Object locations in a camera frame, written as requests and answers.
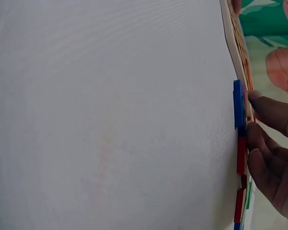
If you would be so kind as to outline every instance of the red piece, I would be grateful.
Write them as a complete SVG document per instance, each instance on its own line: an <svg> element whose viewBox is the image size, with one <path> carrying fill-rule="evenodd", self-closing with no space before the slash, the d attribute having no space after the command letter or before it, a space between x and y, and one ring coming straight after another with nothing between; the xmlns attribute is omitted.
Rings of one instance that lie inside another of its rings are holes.
<svg viewBox="0 0 288 230"><path fill-rule="evenodd" d="M241 188L246 189L248 187L247 175L241 175Z"/></svg>
<svg viewBox="0 0 288 230"><path fill-rule="evenodd" d="M234 217L235 223L241 223L244 211L245 195L246 195L246 189L241 188L237 191L235 217Z"/></svg>
<svg viewBox="0 0 288 230"><path fill-rule="evenodd" d="M246 167L247 167L246 153L247 153L246 138L238 137L237 173L240 175L246 175Z"/></svg>

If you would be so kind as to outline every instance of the white surface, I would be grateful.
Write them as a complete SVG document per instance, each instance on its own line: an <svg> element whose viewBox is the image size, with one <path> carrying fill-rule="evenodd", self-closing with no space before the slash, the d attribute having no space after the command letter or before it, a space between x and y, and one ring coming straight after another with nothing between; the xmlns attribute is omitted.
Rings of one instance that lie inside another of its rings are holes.
<svg viewBox="0 0 288 230"><path fill-rule="evenodd" d="M217 0L0 0L0 230L232 229Z"/></svg>

